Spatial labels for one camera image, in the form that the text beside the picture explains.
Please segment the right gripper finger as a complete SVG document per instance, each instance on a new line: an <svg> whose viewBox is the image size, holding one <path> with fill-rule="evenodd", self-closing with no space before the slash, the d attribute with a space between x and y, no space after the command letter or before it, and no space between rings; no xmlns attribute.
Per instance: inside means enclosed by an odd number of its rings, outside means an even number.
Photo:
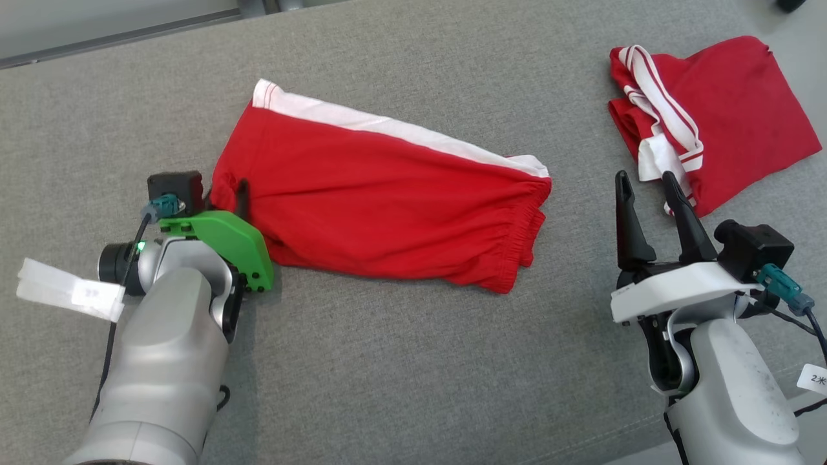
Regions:
<svg viewBox="0 0 827 465"><path fill-rule="evenodd" d="M665 202L675 224L680 240L680 264L693 264L699 262L714 262L717 259L717 251L709 239L705 227L695 215L694 209L685 196L675 174L665 171L662 176L664 186Z"/></svg>
<svg viewBox="0 0 827 465"><path fill-rule="evenodd" d="M629 175L620 170L614 178L616 200L616 244L618 268L633 272L658 259L656 251L649 245L637 212L634 208L635 195Z"/></svg>

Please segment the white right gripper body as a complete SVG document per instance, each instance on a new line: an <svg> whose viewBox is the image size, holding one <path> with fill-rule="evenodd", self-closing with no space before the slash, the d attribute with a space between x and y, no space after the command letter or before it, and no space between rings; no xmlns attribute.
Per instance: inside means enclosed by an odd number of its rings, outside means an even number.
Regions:
<svg viewBox="0 0 827 465"><path fill-rule="evenodd" d="M637 320L699 304L735 292L763 289L761 284L744 283L717 262L702 262L651 276L611 293L614 323Z"/></svg>

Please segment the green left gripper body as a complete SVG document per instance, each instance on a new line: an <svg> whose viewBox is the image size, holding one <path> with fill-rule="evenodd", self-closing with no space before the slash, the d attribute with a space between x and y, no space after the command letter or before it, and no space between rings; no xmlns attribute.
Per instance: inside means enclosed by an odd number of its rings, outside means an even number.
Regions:
<svg viewBox="0 0 827 465"><path fill-rule="evenodd" d="M171 236L196 238L213 248L246 276L247 286L264 292L273 288L274 267L262 233L233 212L207 210L191 217L160 220Z"/></svg>

